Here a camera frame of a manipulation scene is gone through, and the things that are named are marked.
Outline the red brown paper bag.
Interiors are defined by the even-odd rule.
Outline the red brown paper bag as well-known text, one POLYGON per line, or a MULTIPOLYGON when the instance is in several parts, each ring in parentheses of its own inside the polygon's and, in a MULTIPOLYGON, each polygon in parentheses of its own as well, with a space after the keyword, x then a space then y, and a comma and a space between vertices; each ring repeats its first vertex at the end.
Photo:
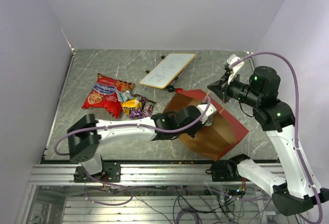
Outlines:
MULTIPOLYGON (((205 96, 200 89, 176 93, 163 111, 178 112, 189 105, 197 106, 205 96)), ((211 103, 217 110, 212 125, 201 128, 194 138, 182 134, 178 139, 189 150, 217 161, 238 145, 249 130, 214 99, 211 103)))

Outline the brown m&m's candy packet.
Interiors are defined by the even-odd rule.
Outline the brown m&m's candy packet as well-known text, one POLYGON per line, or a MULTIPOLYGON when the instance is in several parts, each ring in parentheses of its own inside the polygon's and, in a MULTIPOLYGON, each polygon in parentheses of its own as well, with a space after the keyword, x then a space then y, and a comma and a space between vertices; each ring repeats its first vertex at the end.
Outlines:
POLYGON ((146 99, 144 102, 143 108, 141 110, 139 118, 150 117, 155 105, 156 105, 155 101, 146 99))

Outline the yellow m&m's candy packet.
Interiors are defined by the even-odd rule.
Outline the yellow m&m's candy packet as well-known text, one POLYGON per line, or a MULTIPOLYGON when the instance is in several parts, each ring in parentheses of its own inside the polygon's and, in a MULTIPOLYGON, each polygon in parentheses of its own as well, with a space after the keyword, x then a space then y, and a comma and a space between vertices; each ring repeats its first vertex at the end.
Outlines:
POLYGON ((131 99, 121 103, 121 107, 124 109, 139 109, 142 107, 142 103, 137 99, 131 99))

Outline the purple candy packet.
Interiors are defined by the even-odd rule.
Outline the purple candy packet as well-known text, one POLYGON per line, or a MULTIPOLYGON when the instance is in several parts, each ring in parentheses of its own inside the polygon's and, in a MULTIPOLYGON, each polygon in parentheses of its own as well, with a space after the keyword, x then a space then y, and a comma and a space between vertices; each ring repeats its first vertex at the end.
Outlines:
POLYGON ((144 108, 137 108, 137 109, 131 109, 129 117, 130 118, 146 118, 148 116, 148 113, 144 111, 144 108))

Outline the red cookie snack bag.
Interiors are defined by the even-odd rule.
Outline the red cookie snack bag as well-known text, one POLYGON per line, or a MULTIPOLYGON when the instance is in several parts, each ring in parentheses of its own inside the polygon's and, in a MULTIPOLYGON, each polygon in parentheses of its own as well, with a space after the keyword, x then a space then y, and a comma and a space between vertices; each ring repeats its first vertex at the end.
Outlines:
POLYGON ((104 108, 112 117, 119 118, 122 107, 117 92, 132 91, 135 86, 135 83, 113 79, 99 73, 81 108, 104 108))

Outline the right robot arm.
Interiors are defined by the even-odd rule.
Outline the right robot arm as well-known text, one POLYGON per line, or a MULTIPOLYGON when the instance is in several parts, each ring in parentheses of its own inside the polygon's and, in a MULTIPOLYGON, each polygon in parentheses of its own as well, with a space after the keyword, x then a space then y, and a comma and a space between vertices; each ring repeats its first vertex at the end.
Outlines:
POLYGON ((252 181, 271 196, 276 209, 285 216, 301 214, 327 202, 328 189, 317 181, 305 153, 295 145, 295 116, 290 106, 278 99, 281 79, 277 72, 271 67, 257 67, 245 84, 236 71, 228 66, 225 70, 208 89, 224 103, 235 99, 252 107, 252 116, 274 145, 285 174, 278 177, 241 154, 232 158, 235 163, 227 167, 227 176, 234 181, 241 177, 252 181))

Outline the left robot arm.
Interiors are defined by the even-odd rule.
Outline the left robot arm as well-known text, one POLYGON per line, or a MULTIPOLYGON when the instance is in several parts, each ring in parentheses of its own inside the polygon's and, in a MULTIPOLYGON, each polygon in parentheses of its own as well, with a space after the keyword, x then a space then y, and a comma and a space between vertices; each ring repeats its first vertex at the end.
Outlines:
POLYGON ((99 146, 135 139, 173 140, 182 134, 193 138, 214 112, 209 105, 201 104, 132 121, 98 120, 94 114, 88 114, 67 131, 69 160, 86 169, 92 181, 100 181, 106 170, 97 154, 99 146))

